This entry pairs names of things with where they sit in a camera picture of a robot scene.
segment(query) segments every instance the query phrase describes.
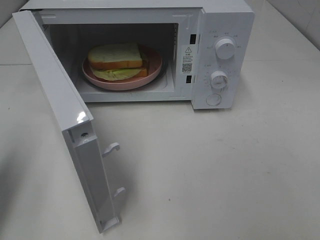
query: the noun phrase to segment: power knob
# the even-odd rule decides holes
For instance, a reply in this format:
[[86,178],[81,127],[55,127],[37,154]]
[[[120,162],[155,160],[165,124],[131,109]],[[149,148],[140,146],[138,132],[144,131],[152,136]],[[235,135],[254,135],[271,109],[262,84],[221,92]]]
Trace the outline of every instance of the power knob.
[[229,59],[235,55],[235,52],[235,42],[230,38],[223,38],[215,44],[215,53],[220,59]]
[[228,77],[223,71],[215,71],[211,74],[211,86],[214,89],[222,89],[228,84]]

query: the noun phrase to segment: microwave door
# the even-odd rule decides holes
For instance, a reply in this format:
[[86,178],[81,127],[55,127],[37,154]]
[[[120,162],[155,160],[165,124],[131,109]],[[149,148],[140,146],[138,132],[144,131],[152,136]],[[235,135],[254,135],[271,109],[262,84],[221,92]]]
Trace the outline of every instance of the microwave door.
[[53,114],[73,160],[85,196],[99,232],[120,222],[115,197],[123,198],[125,189],[112,194],[104,158],[118,143],[100,151],[93,117],[30,11],[13,14],[22,41],[29,54]]

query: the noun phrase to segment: sticker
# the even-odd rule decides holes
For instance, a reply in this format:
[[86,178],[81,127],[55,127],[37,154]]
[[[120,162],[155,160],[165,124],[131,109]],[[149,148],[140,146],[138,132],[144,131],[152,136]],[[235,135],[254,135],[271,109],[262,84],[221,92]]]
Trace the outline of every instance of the sticker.
[[189,44],[181,46],[181,72],[191,75],[194,72],[197,45]]

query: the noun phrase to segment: white table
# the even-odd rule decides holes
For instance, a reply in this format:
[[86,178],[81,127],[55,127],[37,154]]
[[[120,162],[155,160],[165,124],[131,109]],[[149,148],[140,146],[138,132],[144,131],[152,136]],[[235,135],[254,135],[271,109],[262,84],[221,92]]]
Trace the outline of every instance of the white table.
[[1,240],[318,240],[320,52],[269,3],[232,109],[91,103],[124,185],[122,224],[99,234],[17,27],[0,29]]

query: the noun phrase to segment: plate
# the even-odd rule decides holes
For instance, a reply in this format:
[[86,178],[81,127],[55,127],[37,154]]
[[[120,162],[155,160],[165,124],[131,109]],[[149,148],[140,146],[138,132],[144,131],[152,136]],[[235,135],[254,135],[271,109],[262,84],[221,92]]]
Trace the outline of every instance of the plate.
[[124,80],[108,81],[102,78],[96,77],[89,66],[87,58],[82,62],[82,71],[86,79],[97,87],[113,90],[113,91],[125,91],[142,87],[152,80],[154,80],[160,73],[163,60],[161,55],[154,49],[146,46],[139,46],[139,50],[143,52],[149,60],[148,76],[144,77],[131,77]]

